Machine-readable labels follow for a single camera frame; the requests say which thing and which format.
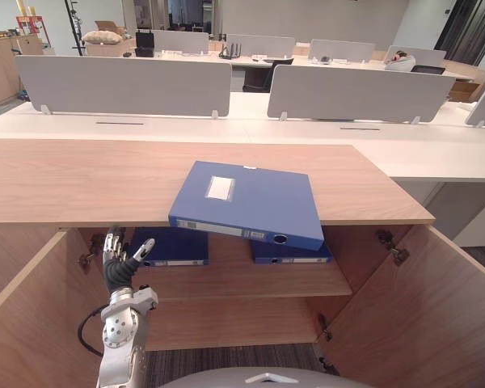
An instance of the open cabinet door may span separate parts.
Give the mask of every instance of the open cabinet door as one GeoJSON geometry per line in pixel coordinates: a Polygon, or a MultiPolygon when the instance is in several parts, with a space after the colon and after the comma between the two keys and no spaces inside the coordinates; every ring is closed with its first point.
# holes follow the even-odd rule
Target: open cabinet door
{"type": "Polygon", "coordinates": [[[378,387],[485,388],[485,268],[414,226],[320,340],[342,376],[378,387]]]}
{"type": "MultiPolygon", "coordinates": [[[[0,388],[95,387],[100,358],[78,341],[78,324],[108,302],[100,271],[76,230],[59,231],[0,292],[0,388]]],[[[102,350],[101,322],[84,336],[102,350]]]]}

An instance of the cabinet shelf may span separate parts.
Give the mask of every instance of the cabinet shelf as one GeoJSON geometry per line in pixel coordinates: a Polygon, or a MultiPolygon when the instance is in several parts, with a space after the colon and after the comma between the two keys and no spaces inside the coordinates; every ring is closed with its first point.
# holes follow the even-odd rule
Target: cabinet shelf
{"type": "Polygon", "coordinates": [[[329,264],[253,264],[249,241],[209,236],[209,264],[140,268],[135,286],[150,285],[161,302],[234,297],[351,295],[335,260],[329,264]]]}
{"type": "Polygon", "coordinates": [[[147,350],[316,342],[304,298],[161,303],[151,311],[147,350]]]}

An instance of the blue binder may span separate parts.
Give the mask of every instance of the blue binder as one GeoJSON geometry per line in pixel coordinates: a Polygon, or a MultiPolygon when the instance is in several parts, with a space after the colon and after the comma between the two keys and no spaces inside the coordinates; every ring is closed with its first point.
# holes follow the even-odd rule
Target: blue binder
{"type": "Polygon", "coordinates": [[[148,238],[155,238],[156,246],[144,260],[147,267],[209,263],[209,236],[205,232],[169,227],[136,228],[128,254],[134,254],[148,238]]]}
{"type": "Polygon", "coordinates": [[[309,177],[285,171],[195,162],[169,222],[313,251],[323,243],[309,177]]]}
{"type": "Polygon", "coordinates": [[[333,259],[325,243],[318,251],[310,251],[252,241],[251,255],[256,264],[328,263],[333,259]]]}

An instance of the person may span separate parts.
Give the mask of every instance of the person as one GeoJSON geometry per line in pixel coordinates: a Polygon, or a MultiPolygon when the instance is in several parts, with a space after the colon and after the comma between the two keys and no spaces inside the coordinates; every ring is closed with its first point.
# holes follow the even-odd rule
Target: person
{"type": "Polygon", "coordinates": [[[399,50],[393,58],[386,62],[385,70],[411,71],[415,64],[415,57],[399,50]]]}

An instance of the robotic arm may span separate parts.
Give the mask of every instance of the robotic arm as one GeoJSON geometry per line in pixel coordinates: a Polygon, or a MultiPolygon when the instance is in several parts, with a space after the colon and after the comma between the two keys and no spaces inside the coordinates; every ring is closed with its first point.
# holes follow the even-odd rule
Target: robotic arm
{"type": "Polygon", "coordinates": [[[142,388],[146,375],[146,315],[158,304],[150,288],[133,292],[132,277],[153,249],[153,238],[126,259],[124,231],[108,231],[103,249],[103,275],[110,293],[109,306],[101,313],[104,355],[97,387],[142,388]]]}

